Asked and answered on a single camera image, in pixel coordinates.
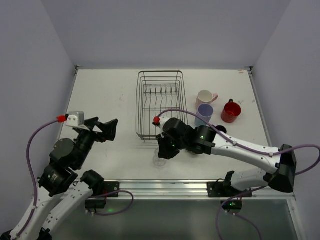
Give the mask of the light blue cup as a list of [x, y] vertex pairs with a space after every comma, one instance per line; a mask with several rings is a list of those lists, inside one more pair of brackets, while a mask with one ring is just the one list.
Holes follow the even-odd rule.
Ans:
[[196, 117], [195, 117], [195, 127], [200, 127], [200, 126], [207, 126], [208, 123], [210, 122], [212, 116], [203, 116], [201, 114], [196, 114]]

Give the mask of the red mug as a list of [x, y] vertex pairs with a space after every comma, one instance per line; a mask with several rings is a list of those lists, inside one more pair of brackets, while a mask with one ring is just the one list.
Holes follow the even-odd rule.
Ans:
[[237, 120], [241, 113], [241, 106], [238, 103], [234, 102], [233, 99], [230, 99], [225, 104], [220, 117], [225, 123], [231, 124]]

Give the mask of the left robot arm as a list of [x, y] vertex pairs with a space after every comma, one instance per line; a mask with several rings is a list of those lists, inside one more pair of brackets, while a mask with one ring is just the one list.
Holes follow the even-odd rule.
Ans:
[[86, 171], [79, 181], [80, 170], [94, 143], [114, 141], [118, 120], [99, 122], [98, 117], [85, 120], [83, 116], [59, 116], [78, 136], [74, 140], [57, 141], [49, 155], [49, 164], [42, 176], [32, 174], [34, 196], [18, 225], [1, 235], [2, 240], [50, 240], [55, 230], [75, 210], [92, 196], [106, 193], [104, 178], [94, 170]]

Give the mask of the clear glass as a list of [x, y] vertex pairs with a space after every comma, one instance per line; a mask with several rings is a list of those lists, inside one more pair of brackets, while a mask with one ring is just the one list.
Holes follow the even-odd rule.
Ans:
[[152, 161], [153, 161], [154, 166], [157, 167], [157, 168], [162, 168], [162, 167], [164, 167], [164, 166], [166, 165], [166, 163], [167, 163], [167, 160], [164, 159], [164, 158], [160, 158], [160, 157], [158, 156], [158, 153], [157, 153], [157, 152], [154, 154], [154, 157], [153, 157], [153, 160], [152, 160]]
[[159, 156], [159, 148], [156, 148], [156, 149], [155, 149], [154, 155], [157, 156], [157, 157]]

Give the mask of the dark blue mug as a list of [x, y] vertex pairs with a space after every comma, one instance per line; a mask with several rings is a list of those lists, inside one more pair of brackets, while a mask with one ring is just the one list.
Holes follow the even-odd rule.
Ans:
[[226, 129], [224, 126], [222, 126], [222, 125], [217, 125], [215, 128], [216, 128], [218, 131], [227, 134], [227, 129]]

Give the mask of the lavender cup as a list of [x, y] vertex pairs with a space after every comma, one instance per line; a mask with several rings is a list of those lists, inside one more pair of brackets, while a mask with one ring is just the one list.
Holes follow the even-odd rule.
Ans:
[[202, 103], [198, 106], [196, 115], [201, 119], [210, 121], [214, 114], [214, 108], [207, 103]]

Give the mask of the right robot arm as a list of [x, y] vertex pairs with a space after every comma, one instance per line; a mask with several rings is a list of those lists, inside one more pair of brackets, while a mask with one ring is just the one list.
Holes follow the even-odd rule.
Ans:
[[259, 187], [270, 187], [281, 193], [294, 191], [297, 159], [289, 145], [276, 148], [252, 144], [209, 126], [192, 128], [174, 117], [156, 116], [152, 124], [160, 129], [156, 137], [160, 159], [170, 160], [181, 150], [187, 150], [195, 155], [228, 157], [254, 167], [229, 171], [222, 182], [213, 186], [218, 197], [250, 196], [249, 191]]

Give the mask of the pink mug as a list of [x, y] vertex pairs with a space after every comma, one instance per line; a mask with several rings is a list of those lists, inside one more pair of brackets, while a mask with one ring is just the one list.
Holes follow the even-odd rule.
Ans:
[[219, 95], [217, 93], [212, 93], [209, 90], [201, 90], [196, 97], [195, 109], [197, 109], [201, 104], [211, 105], [218, 99], [218, 97]]

